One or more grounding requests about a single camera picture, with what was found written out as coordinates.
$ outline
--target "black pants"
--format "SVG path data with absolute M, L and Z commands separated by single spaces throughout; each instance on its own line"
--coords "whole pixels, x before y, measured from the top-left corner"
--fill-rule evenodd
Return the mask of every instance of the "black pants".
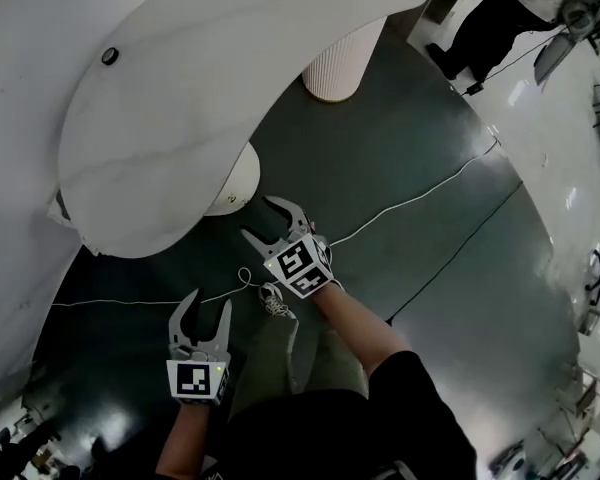
M 476 80 L 483 81 L 511 51 L 519 34 L 555 26 L 538 18 L 518 0 L 482 0 L 462 22 L 444 55 L 445 74 L 455 77 L 469 67 Z

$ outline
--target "person's arm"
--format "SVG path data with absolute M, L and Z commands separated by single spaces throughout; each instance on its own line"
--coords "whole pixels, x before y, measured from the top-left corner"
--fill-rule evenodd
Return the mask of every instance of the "person's arm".
M 409 350 L 400 336 L 339 286 L 329 283 L 313 296 L 331 326 L 362 364 L 367 376 L 396 352 Z
M 164 444 L 156 474 L 176 480 L 195 480 L 204 460 L 209 407 L 182 404 Z

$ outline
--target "shoelace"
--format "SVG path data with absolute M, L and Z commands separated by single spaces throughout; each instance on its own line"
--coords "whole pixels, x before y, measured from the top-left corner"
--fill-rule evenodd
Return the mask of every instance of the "shoelace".
M 264 300 L 267 311 L 273 316 L 286 316 L 289 313 L 289 306 L 284 304 L 275 295 L 270 295 Z

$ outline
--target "person's left arm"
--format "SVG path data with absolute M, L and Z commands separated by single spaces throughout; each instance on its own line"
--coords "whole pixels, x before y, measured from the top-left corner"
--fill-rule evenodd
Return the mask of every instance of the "person's left arm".
M 204 460 L 209 410 L 206 405 L 182 404 L 158 460 L 156 474 L 175 480 L 196 480 Z

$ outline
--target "sneaker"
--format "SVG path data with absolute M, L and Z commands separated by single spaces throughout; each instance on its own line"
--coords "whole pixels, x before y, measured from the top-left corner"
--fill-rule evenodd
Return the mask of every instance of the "sneaker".
M 287 318 L 296 319 L 289 306 L 284 304 L 282 301 L 282 292 L 273 283 L 264 283 L 258 288 L 258 298 L 260 303 L 264 306 L 272 316 L 286 316 Z
M 430 43 L 427 46 L 425 46 L 425 50 L 427 50 L 429 57 L 440 68 L 440 71 L 442 71 L 442 74 L 447 80 L 456 79 L 456 74 L 451 73 L 445 63 L 445 51 L 442 48 L 440 48 L 436 43 Z

